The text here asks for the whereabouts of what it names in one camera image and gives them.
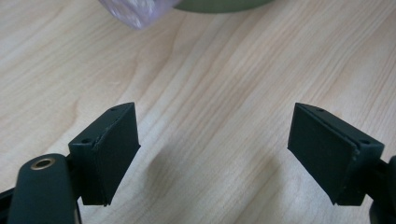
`black metal part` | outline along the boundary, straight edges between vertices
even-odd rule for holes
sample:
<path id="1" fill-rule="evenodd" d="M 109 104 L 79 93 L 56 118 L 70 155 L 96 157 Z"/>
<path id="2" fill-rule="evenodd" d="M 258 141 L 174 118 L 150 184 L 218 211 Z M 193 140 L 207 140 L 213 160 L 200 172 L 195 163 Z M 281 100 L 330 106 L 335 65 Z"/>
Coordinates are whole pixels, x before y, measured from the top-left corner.
<path id="1" fill-rule="evenodd" d="M 77 209 L 65 157 L 49 154 L 20 169 L 7 223 L 75 224 Z"/>
<path id="2" fill-rule="evenodd" d="M 140 148 L 134 104 L 107 110 L 69 143 L 71 161 L 81 170 L 84 204 L 111 203 Z"/>
<path id="3" fill-rule="evenodd" d="M 372 223 L 395 223 L 396 157 L 380 160 L 384 145 L 331 113 L 296 104 L 288 149 L 332 203 L 361 205 L 373 198 Z"/>
<path id="4" fill-rule="evenodd" d="M 0 224 L 81 223 L 79 197 L 110 204 L 140 148 L 134 103 L 108 109 L 69 148 L 22 166 L 16 188 L 0 193 Z"/>

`translucent plastic wrapper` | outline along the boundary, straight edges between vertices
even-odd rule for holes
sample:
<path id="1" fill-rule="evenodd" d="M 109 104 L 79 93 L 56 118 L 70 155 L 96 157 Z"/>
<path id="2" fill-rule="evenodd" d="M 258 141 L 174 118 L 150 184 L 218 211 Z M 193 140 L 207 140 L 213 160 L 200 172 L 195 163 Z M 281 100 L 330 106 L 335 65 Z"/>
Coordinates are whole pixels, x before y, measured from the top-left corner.
<path id="1" fill-rule="evenodd" d="M 181 0 L 99 0 L 114 17 L 135 29 L 143 29 Z"/>

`light wood surface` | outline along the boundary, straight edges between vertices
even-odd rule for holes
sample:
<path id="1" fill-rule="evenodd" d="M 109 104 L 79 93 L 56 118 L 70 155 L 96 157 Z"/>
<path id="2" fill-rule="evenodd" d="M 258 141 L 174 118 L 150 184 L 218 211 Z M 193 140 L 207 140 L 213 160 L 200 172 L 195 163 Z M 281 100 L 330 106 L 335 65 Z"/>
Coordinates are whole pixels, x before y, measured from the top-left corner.
<path id="1" fill-rule="evenodd" d="M 333 206 L 287 150 L 296 102 L 396 154 L 396 2 L 275 0 L 173 10 L 134 31 L 95 0 L 0 1 L 0 191 L 113 105 L 135 102 L 140 151 L 84 223 L 369 223 Z"/>

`wooden table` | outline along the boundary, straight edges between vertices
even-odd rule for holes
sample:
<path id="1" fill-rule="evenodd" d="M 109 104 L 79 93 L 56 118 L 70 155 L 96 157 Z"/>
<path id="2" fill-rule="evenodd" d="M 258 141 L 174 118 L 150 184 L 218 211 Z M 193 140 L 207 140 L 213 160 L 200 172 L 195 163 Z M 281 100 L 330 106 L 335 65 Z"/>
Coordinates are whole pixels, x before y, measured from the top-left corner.
<path id="1" fill-rule="evenodd" d="M 135 102 L 140 151 L 84 223 L 369 223 L 333 206 L 287 150 L 296 102 L 396 154 L 396 2 L 275 0 L 143 31 L 95 0 L 0 2 L 0 191 L 113 105 Z"/>

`green plate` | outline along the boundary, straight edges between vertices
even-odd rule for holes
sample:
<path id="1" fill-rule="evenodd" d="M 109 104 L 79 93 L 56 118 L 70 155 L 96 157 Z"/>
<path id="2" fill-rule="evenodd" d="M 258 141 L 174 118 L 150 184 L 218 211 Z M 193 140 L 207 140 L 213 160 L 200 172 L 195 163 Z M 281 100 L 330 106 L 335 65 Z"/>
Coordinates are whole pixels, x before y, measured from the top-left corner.
<path id="1" fill-rule="evenodd" d="M 204 13 L 236 12 L 258 7 L 272 1 L 273 0 L 184 0 L 177 5 L 176 8 L 185 11 Z"/>

